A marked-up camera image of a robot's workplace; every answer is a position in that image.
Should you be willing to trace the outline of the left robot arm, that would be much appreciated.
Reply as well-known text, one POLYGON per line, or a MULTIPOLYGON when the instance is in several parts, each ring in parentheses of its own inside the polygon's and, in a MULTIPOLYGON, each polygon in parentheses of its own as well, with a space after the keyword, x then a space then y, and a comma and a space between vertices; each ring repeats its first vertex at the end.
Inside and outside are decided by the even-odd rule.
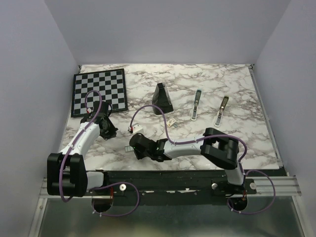
POLYGON ((80 127, 69 144, 47 158, 47 192, 51 196, 82 197, 88 190, 99 195, 109 191, 109 182, 101 171, 86 171, 84 157, 98 137, 116 137, 117 128, 110 121, 112 106, 96 101, 93 109, 80 121, 80 127))

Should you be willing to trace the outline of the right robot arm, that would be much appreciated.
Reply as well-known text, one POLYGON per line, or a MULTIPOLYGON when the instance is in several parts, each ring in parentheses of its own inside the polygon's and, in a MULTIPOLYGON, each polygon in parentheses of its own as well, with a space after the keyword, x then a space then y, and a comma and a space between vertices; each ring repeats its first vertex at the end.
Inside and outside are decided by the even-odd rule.
POLYGON ((136 133, 129 141, 137 159, 150 158, 164 162, 183 156, 205 157, 225 171, 228 190, 234 194, 245 188, 244 173, 237 159, 240 143, 245 145, 241 139, 215 128, 207 128, 202 135, 192 139, 171 141, 166 138, 154 141, 136 133))

